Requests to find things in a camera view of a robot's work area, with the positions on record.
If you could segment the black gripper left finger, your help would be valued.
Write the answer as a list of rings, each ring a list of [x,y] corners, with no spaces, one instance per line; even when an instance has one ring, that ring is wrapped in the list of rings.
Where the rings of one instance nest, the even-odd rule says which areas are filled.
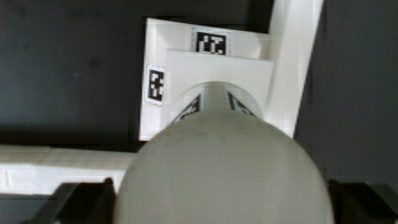
[[[116,189],[102,182],[64,182],[34,217],[22,224],[112,224]]]

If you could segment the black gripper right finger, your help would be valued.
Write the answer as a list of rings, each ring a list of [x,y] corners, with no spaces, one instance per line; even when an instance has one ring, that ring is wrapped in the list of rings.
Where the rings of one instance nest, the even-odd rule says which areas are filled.
[[[398,224],[398,193],[386,184],[329,181],[336,224]]]

